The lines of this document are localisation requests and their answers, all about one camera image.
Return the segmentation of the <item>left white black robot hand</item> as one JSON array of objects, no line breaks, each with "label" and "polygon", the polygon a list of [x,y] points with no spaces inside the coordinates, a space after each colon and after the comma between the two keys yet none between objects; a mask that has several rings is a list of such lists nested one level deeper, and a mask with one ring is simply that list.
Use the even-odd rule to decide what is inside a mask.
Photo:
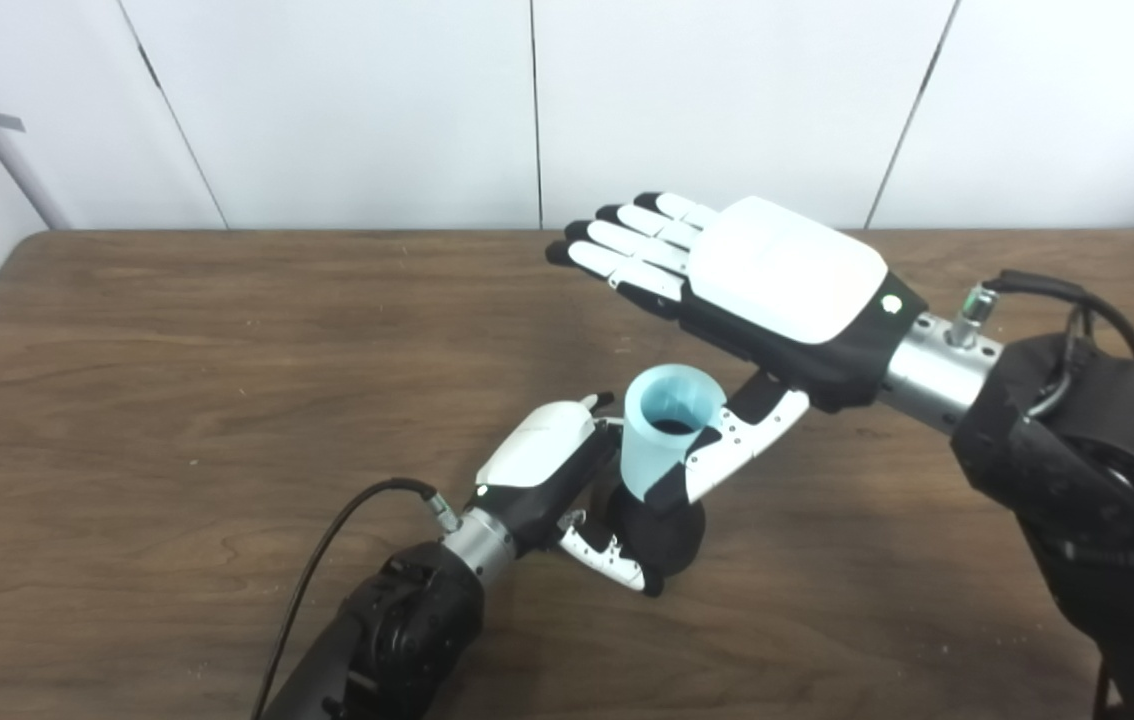
[{"label": "left white black robot hand", "polygon": [[608,520],[575,507],[618,454],[623,421],[596,414],[613,398],[600,392],[531,410],[477,471],[466,514],[494,533],[511,561],[557,547],[623,587],[658,598],[662,575],[638,561]]}]

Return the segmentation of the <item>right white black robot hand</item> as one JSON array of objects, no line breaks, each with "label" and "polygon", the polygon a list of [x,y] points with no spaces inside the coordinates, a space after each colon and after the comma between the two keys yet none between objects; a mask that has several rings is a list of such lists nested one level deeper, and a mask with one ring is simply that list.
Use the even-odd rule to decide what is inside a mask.
[{"label": "right white black robot hand", "polygon": [[708,495],[806,410],[873,405],[926,310],[868,243],[759,197],[713,210],[641,193],[567,225],[545,255],[756,369],[641,495],[660,516]]}]

